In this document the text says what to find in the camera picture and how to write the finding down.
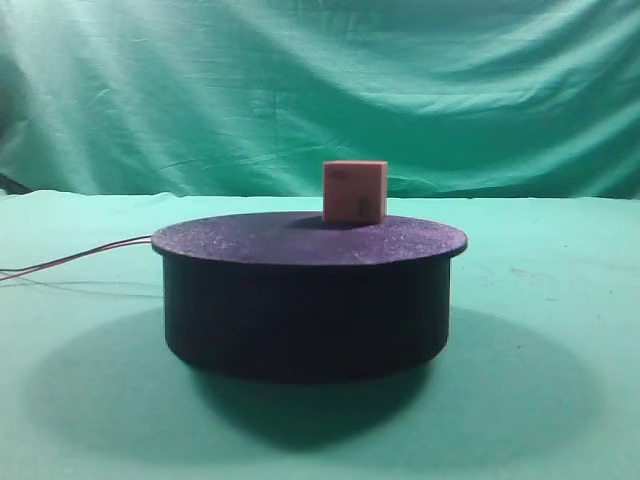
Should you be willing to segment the pink cube-shaped block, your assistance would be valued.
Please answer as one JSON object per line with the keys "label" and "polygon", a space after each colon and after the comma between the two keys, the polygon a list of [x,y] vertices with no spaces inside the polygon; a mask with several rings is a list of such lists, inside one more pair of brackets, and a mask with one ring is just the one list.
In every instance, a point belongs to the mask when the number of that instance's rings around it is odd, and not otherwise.
{"label": "pink cube-shaped block", "polygon": [[387,214],[388,163],[341,160],[323,164],[323,220],[378,224]]}

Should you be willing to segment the black round turntable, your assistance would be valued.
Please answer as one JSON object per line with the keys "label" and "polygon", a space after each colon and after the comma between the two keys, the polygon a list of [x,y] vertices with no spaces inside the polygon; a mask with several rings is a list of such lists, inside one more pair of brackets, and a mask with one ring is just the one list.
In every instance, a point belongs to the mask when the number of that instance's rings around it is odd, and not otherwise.
{"label": "black round turntable", "polygon": [[379,378],[423,365],[449,336],[455,227],[316,212],[224,215],[156,231],[165,340],[200,370],[269,383]]}

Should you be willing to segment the green backdrop cloth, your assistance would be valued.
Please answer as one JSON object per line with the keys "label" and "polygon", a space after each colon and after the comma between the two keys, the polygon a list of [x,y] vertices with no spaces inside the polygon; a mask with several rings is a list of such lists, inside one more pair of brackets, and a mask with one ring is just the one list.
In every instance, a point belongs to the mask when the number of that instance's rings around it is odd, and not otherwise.
{"label": "green backdrop cloth", "polygon": [[5,1],[1,182],[316,196],[635,198],[635,1]]}

